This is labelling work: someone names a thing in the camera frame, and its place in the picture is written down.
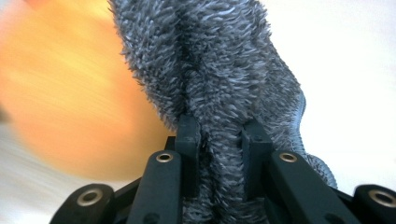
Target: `screw hole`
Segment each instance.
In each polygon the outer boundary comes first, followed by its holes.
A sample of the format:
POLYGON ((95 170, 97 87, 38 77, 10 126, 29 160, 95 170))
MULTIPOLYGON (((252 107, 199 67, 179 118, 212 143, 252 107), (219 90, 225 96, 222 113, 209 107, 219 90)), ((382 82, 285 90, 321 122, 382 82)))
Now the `screw hole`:
POLYGON ((89 206, 99 202, 103 197, 100 189, 88 189, 79 195, 77 204, 80 206, 89 206))
POLYGON ((173 156, 169 153, 163 153, 157 156, 158 162, 169 162, 173 159, 173 156))
POLYGON ((282 161, 287 161, 287 162, 296 162, 297 161, 297 157, 295 157, 293 154, 286 153, 286 152, 281 153, 279 155, 279 157, 282 161))
POLYGON ((144 224, 157 224, 160 220, 160 215, 156 213, 148 213, 143 217, 144 224))
POLYGON ((376 203, 386 207, 396 208, 396 198, 385 191, 372 189, 369 191, 369 196, 376 203))
POLYGON ((335 214, 328 213, 324 216, 324 218, 331 224, 345 224, 344 220, 335 214))

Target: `black plastic bracket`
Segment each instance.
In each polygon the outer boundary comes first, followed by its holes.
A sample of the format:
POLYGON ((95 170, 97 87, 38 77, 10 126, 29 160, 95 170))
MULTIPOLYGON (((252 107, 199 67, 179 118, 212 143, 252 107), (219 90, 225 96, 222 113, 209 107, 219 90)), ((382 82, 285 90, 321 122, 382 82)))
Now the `black plastic bracket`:
POLYGON ((268 162, 274 150, 271 138, 255 119, 248 121, 244 125, 242 131, 242 151, 246 200, 263 197, 264 189, 261 183, 262 169, 259 167, 262 167, 264 162, 268 162))
POLYGON ((181 157, 171 150, 150 156, 127 224, 181 222, 181 157))
MULTIPOLYGON (((299 154, 274 152, 268 172, 293 223, 360 223, 299 154)), ((274 196, 268 194, 271 202, 276 202, 274 196)))
POLYGON ((183 197, 196 197, 199 186, 199 152, 201 135, 194 117, 182 115, 177 125, 175 151, 181 155, 183 162, 182 187, 183 197))
POLYGON ((113 205, 114 191, 110 186, 90 184, 70 194, 50 224, 111 223, 116 212, 113 205))

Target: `gray fuzzy fabric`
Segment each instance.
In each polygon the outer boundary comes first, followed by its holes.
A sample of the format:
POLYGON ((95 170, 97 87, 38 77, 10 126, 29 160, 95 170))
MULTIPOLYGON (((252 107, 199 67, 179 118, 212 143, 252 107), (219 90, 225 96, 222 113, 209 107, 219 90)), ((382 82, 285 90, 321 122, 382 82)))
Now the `gray fuzzy fabric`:
POLYGON ((241 130, 256 118, 276 149, 300 153, 335 186, 329 168, 306 154, 299 133, 300 85, 270 41, 254 0, 112 0, 123 54, 175 130, 181 114, 201 126, 199 197, 184 199, 184 223, 264 223, 264 199, 245 202, 241 130))

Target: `metal rivet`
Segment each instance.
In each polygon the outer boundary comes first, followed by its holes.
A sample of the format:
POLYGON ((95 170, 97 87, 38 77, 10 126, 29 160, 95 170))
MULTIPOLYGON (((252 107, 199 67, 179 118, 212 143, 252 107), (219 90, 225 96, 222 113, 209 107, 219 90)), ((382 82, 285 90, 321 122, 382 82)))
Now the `metal rivet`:
POLYGON ((293 154, 283 152, 279 154, 279 157, 282 161, 287 161, 287 162, 296 162, 297 157, 295 157, 293 154))
POLYGON ((386 207, 396 208, 396 198, 385 191, 372 189, 369 191, 369 196, 376 203, 386 207))
POLYGON ((80 206, 89 206, 99 202, 103 197, 103 192, 100 189, 88 189, 79 195, 77 204, 80 206))
POLYGON ((157 156, 158 162, 169 162, 173 159, 173 156, 169 153, 162 153, 157 156))

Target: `blurry orange object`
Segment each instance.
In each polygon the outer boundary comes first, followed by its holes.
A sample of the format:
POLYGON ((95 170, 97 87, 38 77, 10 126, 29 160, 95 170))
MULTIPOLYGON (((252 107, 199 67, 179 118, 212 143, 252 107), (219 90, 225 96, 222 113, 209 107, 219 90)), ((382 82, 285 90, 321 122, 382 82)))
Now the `blurry orange object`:
POLYGON ((72 174, 139 177, 171 133, 120 55, 107 1, 18 4, 0 21, 11 24, 0 37, 0 105, 22 142, 72 174))

